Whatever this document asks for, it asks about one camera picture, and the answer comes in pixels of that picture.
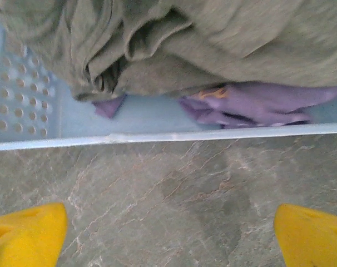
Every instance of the purple cloth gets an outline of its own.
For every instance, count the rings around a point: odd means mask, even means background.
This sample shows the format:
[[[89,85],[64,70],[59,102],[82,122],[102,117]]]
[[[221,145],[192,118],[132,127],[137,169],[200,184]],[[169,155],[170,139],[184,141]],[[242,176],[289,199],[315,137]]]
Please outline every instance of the purple cloth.
[[[107,118],[113,118],[125,97],[126,95],[122,95],[108,101],[93,102],[93,105],[96,107],[96,114]]]
[[[222,128],[310,123],[303,108],[337,97],[337,86],[305,88],[260,82],[232,83],[180,98],[181,107],[197,122]],[[95,102],[96,114],[113,118],[125,95]]]

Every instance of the folded laundry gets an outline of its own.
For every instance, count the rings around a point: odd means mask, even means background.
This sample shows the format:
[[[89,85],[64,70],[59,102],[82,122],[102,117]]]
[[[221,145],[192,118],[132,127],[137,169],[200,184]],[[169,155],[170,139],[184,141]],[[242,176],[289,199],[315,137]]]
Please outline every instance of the folded laundry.
[[[80,101],[337,85],[337,1],[0,0],[0,22]]]
[[[337,97],[337,86],[305,88],[271,83],[230,83],[178,99],[187,114],[199,123],[222,128],[282,126],[310,123],[304,108]],[[113,118],[125,97],[96,102],[96,114]]]

